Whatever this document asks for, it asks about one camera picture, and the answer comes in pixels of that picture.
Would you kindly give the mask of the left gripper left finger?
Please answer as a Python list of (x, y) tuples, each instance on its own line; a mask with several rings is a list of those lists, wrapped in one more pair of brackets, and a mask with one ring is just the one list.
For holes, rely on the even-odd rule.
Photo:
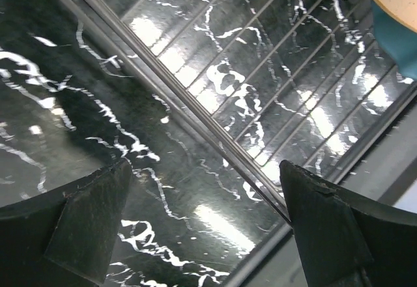
[(1, 208), (2, 286), (101, 286), (132, 182), (129, 162)]

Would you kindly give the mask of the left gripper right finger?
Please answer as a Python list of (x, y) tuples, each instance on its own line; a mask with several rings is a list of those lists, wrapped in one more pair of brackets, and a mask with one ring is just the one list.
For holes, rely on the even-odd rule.
[(283, 160), (280, 181), (308, 286), (415, 286), (416, 214)]

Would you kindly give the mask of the black wire dish rack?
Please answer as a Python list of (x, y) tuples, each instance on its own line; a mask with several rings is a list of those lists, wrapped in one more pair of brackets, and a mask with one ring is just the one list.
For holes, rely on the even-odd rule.
[(371, 149), (416, 101), (373, 34), (371, 0), (60, 0), (284, 209), (289, 159), (372, 198)]

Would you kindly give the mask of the teal scalloped plate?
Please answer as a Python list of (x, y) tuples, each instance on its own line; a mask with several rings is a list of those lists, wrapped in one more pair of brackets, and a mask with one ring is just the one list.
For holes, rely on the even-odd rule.
[(394, 60), (401, 75), (416, 81), (416, 32), (393, 19), (376, 2), (371, 2), (374, 37)]

